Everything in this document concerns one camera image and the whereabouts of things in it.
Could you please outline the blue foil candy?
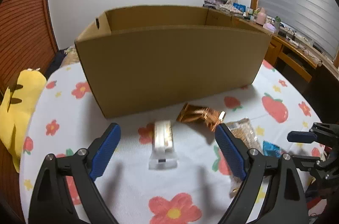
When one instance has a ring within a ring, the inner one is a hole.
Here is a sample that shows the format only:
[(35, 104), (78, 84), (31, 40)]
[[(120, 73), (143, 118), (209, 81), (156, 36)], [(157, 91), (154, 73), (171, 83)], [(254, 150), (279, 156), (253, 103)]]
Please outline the blue foil candy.
[(263, 141), (263, 153), (265, 156), (280, 158), (280, 156), (282, 155), (282, 149), (276, 144), (268, 141)]

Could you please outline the clear brown grain bar pack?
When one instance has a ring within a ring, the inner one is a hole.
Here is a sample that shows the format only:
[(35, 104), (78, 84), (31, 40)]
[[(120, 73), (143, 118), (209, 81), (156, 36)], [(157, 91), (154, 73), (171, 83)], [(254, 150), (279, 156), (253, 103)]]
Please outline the clear brown grain bar pack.
[[(239, 121), (227, 122), (226, 126), (230, 129), (231, 133), (235, 138), (239, 138), (246, 145), (248, 149), (255, 148), (261, 153), (263, 149), (258, 141), (258, 137), (254, 131), (254, 128), (249, 120), (249, 118), (243, 118)], [(228, 164), (230, 172), (230, 191), (229, 196), (233, 198), (236, 196), (241, 184), (242, 179), (234, 176), (233, 171)]]

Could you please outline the small white wafer pack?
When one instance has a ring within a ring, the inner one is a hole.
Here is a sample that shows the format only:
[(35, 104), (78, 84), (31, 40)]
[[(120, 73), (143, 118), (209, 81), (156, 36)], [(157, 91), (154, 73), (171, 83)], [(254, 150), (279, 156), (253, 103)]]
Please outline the small white wafer pack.
[(177, 168), (178, 157), (175, 152), (172, 125), (170, 120), (154, 124), (152, 153), (149, 158), (150, 170), (169, 170)]

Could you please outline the copper foil candy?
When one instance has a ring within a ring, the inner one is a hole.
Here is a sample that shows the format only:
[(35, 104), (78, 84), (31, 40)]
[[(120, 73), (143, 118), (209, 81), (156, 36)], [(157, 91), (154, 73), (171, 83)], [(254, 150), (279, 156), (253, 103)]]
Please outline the copper foil candy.
[(226, 113), (207, 106), (197, 106), (185, 103), (176, 120), (180, 123), (204, 123), (208, 129), (215, 132), (218, 125), (223, 123)]

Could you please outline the fruit print white cloth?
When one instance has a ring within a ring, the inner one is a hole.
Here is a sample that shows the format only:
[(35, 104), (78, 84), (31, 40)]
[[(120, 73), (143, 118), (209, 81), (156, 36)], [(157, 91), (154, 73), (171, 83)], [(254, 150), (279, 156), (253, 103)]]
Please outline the fruit print white cloth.
[[(324, 146), (292, 143), (290, 131), (319, 121), (298, 90), (268, 62), (254, 82), (200, 99), (196, 106), (225, 113), (224, 121), (266, 155), (321, 157)], [(217, 223), (237, 189), (214, 133), (204, 123), (177, 122), (182, 104), (115, 119), (121, 140), (95, 183), (119, 223)], [(47, 154), (65, 157), (88, 147), (109, 126), (79, 63), (47, 80), (26, 133), (19, 183), (29, 213), (33, 186)]]

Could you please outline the wooden sideboard cabinet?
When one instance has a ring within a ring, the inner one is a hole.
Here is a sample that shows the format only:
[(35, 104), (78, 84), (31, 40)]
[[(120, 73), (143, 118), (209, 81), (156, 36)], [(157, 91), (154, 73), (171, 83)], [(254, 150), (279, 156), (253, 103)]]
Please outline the wooden sideboard cabinet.
[(248, 25), (250, 28), (266, 33), (271, 37), (271, 42), (264, 57), (270, 65), (277, 67), (279, 63), (284, 63), (306, 82), (310, 82), (315, 72), (322, 66), (332, 76), (338, 78), (338, 69), (307, 44), (295, 47), (286, 38), (272, 34), (255, 22), (244, 20), (236, 15), (232, 16), (232, 22), (236, 25)]

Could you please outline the yellow Pikachu plush toy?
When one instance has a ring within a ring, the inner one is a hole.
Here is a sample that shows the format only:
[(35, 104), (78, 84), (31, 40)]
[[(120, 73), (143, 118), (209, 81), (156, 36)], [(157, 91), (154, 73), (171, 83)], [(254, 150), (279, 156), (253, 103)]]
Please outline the yellow Pikachu plush toy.
[(46, 82), (39, 70), (25, 69), (11, 80), (1, 102), (1, 142), (17, 172), (25, 133)]

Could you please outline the white power strip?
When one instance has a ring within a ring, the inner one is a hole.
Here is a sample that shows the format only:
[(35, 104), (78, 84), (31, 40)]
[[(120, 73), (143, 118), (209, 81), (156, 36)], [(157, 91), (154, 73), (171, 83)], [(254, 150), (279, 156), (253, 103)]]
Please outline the white power strip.
[(295, 47), (298, 47), (298, 46), (299, 46), (299, 43), (296, 42), (295, 40), (292, 40), (291, 38), (286, 38), (286, 40), (287, 40), (292, 46), (295, 46)]

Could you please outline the floral bed blanket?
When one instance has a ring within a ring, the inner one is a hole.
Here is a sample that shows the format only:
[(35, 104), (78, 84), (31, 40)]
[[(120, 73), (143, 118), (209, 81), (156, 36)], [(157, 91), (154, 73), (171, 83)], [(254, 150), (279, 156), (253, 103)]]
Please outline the floral bed blanket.
[(69, 46), (64, 50), (57, 51), (53, 61), (45, 72), (45, 77), (48, 79), (56, 70), (66, 65), (79, 63), (78, 53), (74, 45)]

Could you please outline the pink tissue box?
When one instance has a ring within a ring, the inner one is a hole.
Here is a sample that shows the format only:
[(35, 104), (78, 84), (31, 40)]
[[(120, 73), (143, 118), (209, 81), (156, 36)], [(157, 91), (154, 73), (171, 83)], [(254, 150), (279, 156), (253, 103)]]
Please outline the pink tissue box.
[(271, 23), (265, 23), (263, 25), (263, 28), (266, 29), (267, 31), (270, 31), (271, 33), (275, 33), (276, 32), (276, 28)]

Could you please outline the brown cardboard box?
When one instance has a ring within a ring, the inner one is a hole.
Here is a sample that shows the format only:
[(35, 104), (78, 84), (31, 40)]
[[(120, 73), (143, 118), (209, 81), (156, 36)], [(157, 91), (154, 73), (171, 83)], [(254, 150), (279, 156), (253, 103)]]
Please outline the brown cardboard box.
[(114, 118), (249, 85), (270, 41), (218, 10), (140, 5), (103, 12), (75, 47), (102, 114)]

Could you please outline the green cap glass bottle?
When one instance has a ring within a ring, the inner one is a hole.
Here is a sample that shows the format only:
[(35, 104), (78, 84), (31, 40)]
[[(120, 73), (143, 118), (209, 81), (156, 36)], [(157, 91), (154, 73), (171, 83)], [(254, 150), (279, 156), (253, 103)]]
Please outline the green cap glass bottle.
[(274, 27), (275, 27), (275, 34), (277, 35), (279, 33), (279, 28), (280, 28), (280, 17), (279, 16), (276, 16), (274, 18)]

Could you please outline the pink thermos jug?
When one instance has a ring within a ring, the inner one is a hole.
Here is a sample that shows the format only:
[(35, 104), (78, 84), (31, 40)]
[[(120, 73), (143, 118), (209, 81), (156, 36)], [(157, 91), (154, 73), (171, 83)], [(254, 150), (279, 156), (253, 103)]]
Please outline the pink thermos jug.
[(267, 14), (266, 14), (265, 9), (263, 7), (260, 8), (260, 10), (257, 13), (256, 23), (261, 26), (264, 26), (266, 17), (267, 17)]

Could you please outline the wooden louvered wardrobe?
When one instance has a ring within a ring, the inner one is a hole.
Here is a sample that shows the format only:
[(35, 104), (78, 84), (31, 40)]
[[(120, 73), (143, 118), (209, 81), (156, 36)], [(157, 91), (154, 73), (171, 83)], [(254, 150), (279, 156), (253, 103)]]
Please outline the wooden louvered wardrobe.
[(1, 0), (1, 105), (20, 71), (45, 73), (57, 51), (48, 0)]

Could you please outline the folded patterned fabric pile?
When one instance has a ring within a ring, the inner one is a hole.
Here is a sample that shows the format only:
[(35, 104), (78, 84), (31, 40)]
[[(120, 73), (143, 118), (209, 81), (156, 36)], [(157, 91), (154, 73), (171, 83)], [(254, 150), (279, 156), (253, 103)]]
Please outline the folded patterned fabric pile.
[(241, 13), (233, 5), (228, 4), (227, 0), (204, 0), (203, 1), (203, 7), (212, 8), (212, 9), (216, 9), (216, 10), (222, 10), (222, 11), (225, 11), (225, 12)]

